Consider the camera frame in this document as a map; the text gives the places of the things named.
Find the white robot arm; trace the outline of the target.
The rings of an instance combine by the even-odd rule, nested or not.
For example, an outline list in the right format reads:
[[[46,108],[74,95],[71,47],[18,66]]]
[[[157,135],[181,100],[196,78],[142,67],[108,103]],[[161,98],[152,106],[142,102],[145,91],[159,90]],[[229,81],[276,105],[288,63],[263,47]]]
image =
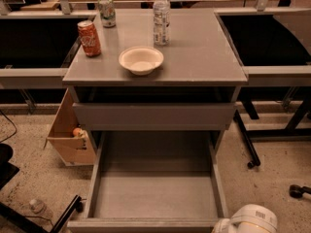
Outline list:
[[[277,216],[263,206],[248,204],[231,218],[222,218],[212,233],[277,233]]]

